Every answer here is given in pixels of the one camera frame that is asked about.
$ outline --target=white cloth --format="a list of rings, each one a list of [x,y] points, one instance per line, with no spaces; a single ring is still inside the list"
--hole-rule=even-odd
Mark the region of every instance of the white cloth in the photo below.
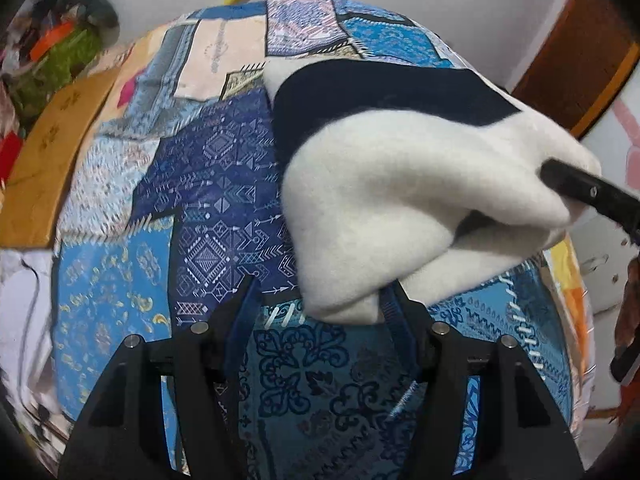
[[[51,266],[51,251],[0,251],[0,367],[16,410],[33,395],[50,412],[60,412],[50,380]]]
[[[318,61],[268,59],[271,102],[291,73]],[[377,291],[396,278],[412,299],[436,303],[519,264],[577,219],[583,208],[536,172],[555,157],[599,175],[595,156],[482,80],[522,111],[475,127],[369,110],[325,125],[293,155],[281,196],[309,315],[380,322]],[[456,237],[473,210],[494,222]]]

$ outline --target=pink object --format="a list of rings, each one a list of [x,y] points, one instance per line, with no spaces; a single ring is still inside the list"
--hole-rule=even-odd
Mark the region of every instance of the pink object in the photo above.
[[[122,89],[120,90],[120,98],[118,99],[118,108],[124,106],[131,101],[131,97],[133,97],[133,92],[136,91],[136,78],[145,71],[143,68],[136,72],[136,75],[129,79],[124,85],[122,85]]]
[[[618,98],[614,101],[612,108],[616,119],[622,124],[631,143],[634,146],[640,146],[640,125],[626,103]]]
[[[632,146],[626,153],[626,184],[640,191],[640,148]]]

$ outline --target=patchwork fabric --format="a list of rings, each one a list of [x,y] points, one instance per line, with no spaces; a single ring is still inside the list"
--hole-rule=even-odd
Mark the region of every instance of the patchwork fabric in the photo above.
[[[296,267],[277,185],[255,184],[255,201],[185,210],[175,227],[169,302],[176,326],[206,320],[246,274],[268,294],[293,289]]]
[[[371,22],[361,18],[350,18],[340,25],[360,44],[366,57],[387,56],[416,66],[453,67],[452,62],[439,56],[421,28],[399,23]]]
[[[264,62],[265,30],[264,15],[240,20],[202,20],[174,96],[199,101],[218,97],[227,72]]]
[[[570,420],[558,315],[547,312],[540,322],[518,300],[526,291],[527,300],[551,306],[538,278],[536,264],[526,262],[428,310],[466,336],[515,336]],[[384,324],[325,324],[305,317],[301,300],[265,306],[239,369],[238,433],[249,478],[397,478],[428,389],[408,369]],[[473,462],[480,386],[469,378],[456,474]]]
[[[428,311],[467,337],[495,341],[502,334],[513,335],[544,377],[565,421],[571,423],[569,356],[558,311],[537,264],[527,260]]]
[[[153,161],[159,142],[96,137],[74,175],[58,231],[88,237],[123,234],[133,190]]]
[[[376,18],[383,18],[385,20],[391,20],[393,22],[407,22],[409,20],[402,14],[391,12],[390,10],[381,9],[380,7],[370,6],[354,0],[333,0],[335,13],[338,14],[338,19],[343,19],[345,15],[360,14],[361,18],[371,19],[378,21]]]
[[[220,99],[228,99],[240,92],[262,88],[262,72],[264,64],[257,68],[246,68],[226,75],[225,85],[222,87]]]
[[[54,276],[54,357],[58,399],[73,420],[127,335],[139,333],[147,341],[171,336],[166,284],[173,227],[173,218],[165,217],[102,244],[63,234]],[[162,405],[175,465],[177,423],[164,381]]]
[[[178,25],[165,33],[158,53],[136,78],[122,117],[103,122],[99,134],[127,139],[170,137],[211,104],[174,98],[195,31],[196,25]]]
[[[238,20],[240,18],[248,18],[249,16],[259,16],[266,14],[267,7],[265,2],[251,2],[242,5],[228,5],[218,7],[208,7],[192,12],[189,18],[198,20]]]
[[[296,56],[345,40],[331,0],[268,0],[267,56]]]
[[[219,214],[243,203],[268,208],[271,202],[256,203],[256,183],[275,189],[274,167],[264,90],[220,101],[178,135],[161,141],[133,193],[131,222],[176,206],[212,207]]]
[[[175,323],[207,319],[245,274],[263,290],[296,285],[278,198],[273,136],[263,89],[220,101],[161,141],[134,192],[131,222],[180,206],[170,302]]]

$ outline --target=dark blue fabric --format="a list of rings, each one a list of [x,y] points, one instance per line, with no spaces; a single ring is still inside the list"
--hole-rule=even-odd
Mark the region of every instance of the dark blue fabric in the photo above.
[[[266,14],[266,12],[265,2],[252,2],[242,5],[207,7],[207,9],[192,12],[189,17],[202,20],[216,20],[218,18],[222,18],[223,20],[237,20],[239,18]]]
[[[133,193],[130,221],[185,208],[169,263],[174,325],[207,319],[246,274],[265,292],[296,286],[275,166],[263,89],[206,108],[160,142]]]
[[[426,390],[398,361],[388,327],[308,319],[300,300],[264,307],[239,382],[252,479],[396,478]],[[478,378],[467,403],[456,473],[473,460]]]

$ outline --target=brown wooden cabinet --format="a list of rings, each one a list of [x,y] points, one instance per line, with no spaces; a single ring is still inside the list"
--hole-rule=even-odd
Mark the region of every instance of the brown wooden cabinet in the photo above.
[[[624,86],[639,55],[610,0],[567,0],[512,93],[581,137]]]

